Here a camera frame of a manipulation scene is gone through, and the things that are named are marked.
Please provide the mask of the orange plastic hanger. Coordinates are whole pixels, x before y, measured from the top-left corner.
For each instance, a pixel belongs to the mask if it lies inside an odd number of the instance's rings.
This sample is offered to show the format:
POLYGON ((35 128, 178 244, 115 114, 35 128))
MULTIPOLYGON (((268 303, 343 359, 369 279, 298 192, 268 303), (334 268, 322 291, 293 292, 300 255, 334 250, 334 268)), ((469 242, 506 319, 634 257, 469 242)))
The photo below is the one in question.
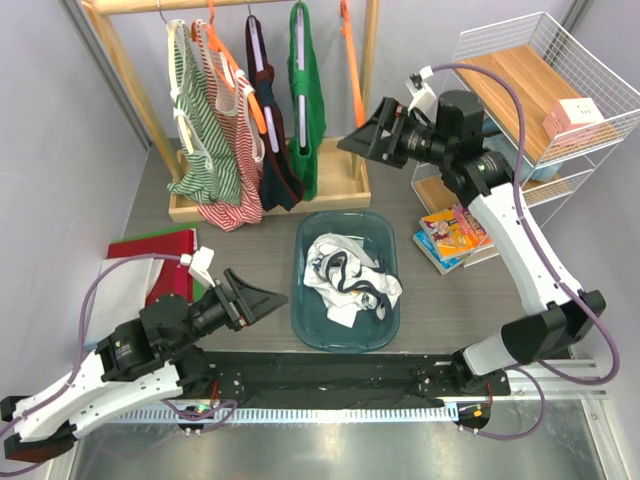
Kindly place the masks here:
POLYGON ((365 108, 362 100, 356 50, 347 0, 340 1, 340 16, 342 19, 340 31, 345 39, 347 62, 350 73, 354 119, 356 126, 361 127, 365 122, 365 108))

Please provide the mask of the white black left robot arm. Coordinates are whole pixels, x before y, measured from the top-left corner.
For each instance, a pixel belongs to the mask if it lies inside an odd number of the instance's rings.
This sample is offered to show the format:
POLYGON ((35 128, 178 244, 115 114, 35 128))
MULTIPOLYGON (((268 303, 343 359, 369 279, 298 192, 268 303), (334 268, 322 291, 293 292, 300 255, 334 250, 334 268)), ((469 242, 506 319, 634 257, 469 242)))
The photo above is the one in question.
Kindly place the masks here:
POLYGON ((38 394, 4 398, 1 418, 14 428, 4 441, 6 459, 46 462, 147 403, 205 397, 214 371, 198 341, 222 327, 247 328, 288 302, 232 269, 224 276, 195 302, 177 294, 159 297, 82 355, 76 371, 38 394))

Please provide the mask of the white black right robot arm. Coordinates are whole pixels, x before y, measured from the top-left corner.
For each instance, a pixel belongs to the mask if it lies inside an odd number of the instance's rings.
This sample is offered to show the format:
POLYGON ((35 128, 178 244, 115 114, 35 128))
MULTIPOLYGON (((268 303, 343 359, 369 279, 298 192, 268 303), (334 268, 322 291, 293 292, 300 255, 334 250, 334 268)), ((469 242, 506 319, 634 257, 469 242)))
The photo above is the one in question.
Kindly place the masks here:
POLYGON ((428 124, 386 97, 368 121, 338 143, 341 150, 391 167, 401 168, 410 159, 437 167, 510 272, 525 315, 454 354, 451 380, 465 395, 477 393, 498 370, 541 361, 578 343, 606 307, 599 291, 584 290, 564 270, 525 210, 508 161, 484 147, 483 120, 484 108, 470 91, 441 94, 436 119, 428 124))

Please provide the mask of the white navy-trimmed tank top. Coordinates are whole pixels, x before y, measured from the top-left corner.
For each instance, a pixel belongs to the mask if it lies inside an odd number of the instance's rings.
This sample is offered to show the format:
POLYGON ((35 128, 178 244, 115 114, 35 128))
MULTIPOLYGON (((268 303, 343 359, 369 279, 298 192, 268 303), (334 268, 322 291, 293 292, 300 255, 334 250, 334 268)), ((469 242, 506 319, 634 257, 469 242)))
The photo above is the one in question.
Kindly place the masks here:
POLYGON ((347 328, 360 312, 372 313, 377 321, 391 319, 403 293, 401 281, 381 258, 372 258, 354 239, 333 233, 310 245, 303 283, 320 295, 327 318, 347 328))

